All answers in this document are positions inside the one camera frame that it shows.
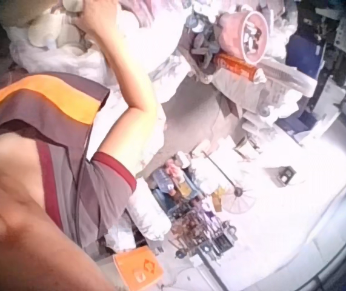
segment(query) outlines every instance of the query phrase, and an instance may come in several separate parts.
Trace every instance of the bottle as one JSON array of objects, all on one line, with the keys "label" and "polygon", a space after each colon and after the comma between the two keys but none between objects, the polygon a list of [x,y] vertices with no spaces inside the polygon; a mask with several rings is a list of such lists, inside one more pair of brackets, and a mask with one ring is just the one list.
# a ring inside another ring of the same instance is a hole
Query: bottle
[{"label": "bottle", "polygon": [[153,172],[153,179],[158,185],[160,191],[169,193],[174,190],[173,180],[171,180],[171,178],[163,168],[158,168]]}]

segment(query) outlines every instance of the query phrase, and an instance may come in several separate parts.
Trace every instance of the cable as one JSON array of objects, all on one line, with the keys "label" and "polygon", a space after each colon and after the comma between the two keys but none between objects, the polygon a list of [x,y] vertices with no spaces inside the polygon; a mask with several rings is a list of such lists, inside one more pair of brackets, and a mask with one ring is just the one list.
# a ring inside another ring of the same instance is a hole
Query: cable
[{"label": "cable", "polygon": [[215,133],[213,132],[213,128],[215,127],[217,119],[219,118],[219,115],[220,115],[222,97],[223,97],[222,93],[220,93],[220,94],[218,94],[218,96],[216,96],[216,100],[218,100],[217,103],[219,104],[219,110],[217,111],[217,115],[216,115],[215,121],[213,121],[213,124],[210,127],[210,132],[211,132],[210,141],[211,142],[213,140],[213,137],[215,136]]},{"label": "cable", "polygon": [[195,269],[195,267],[188,267],[188,268],[186,268],[186,269],[183,269],[183,270],[179,271],[179,272],[177,273],[177,275],[175,275],[175,278],[174,278],[173,282],[171,282],[171,283],[169,283],[169,284],[166,284],[166,285],[165,285],[165,284],[162,284],[162,285],[160,286],[161,291],[163,291],[165,288],[173,287],[173,286],[177,283],[178,276],[179,276],[181,273],[183,273],[184,271],[187,271],[187,270],[190,270],[190,269]]}]

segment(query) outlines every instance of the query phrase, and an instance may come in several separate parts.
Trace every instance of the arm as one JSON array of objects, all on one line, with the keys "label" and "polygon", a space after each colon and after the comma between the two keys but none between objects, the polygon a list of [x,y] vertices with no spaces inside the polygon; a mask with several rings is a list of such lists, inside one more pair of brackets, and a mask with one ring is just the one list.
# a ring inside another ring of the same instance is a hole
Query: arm
[{"label": "arm", "polygon": [[85,0],[81,26],[98,42],[128,104],[98,151],[114,157],[134,175],[144,144],[154,129],[157,103],[148,75],[131,57],[125,39],[116,29],[117,3]]}]

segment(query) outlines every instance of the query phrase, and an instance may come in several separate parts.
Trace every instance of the pink container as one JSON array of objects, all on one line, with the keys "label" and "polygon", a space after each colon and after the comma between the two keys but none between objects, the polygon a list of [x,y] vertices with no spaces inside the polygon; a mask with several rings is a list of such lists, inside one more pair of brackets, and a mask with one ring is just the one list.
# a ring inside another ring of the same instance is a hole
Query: pink container
[{"label": "pink container", "polygon": [[[249,55],[244,52],[243,42],[244,28],[247,21],[262,30],[262,35],[257,42],[257,52]],[[219,25],[222,27],[219,43],[221,48],[228,54],[243,59],[251,65],[257,64],[263,58],[268,39],[268,27],[261,13],[257,11],[226,13],[221,16]]]}]

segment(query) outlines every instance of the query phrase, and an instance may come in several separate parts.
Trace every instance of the white package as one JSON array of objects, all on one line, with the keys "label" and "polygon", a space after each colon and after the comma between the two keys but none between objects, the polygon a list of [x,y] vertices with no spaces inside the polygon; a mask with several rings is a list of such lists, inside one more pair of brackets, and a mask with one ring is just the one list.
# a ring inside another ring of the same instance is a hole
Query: white package
[{"label": "white package", "polygon": [[136,249],[130,217],[124,212],[115,225],[104,235],[105,245],[116,253]]},{"label": "white package", "polygon": [[143,178],[136,180],[136,189],[128,201],[127,211],[142,235],[152,241],[162,241],[171,229],[169,218]]}]

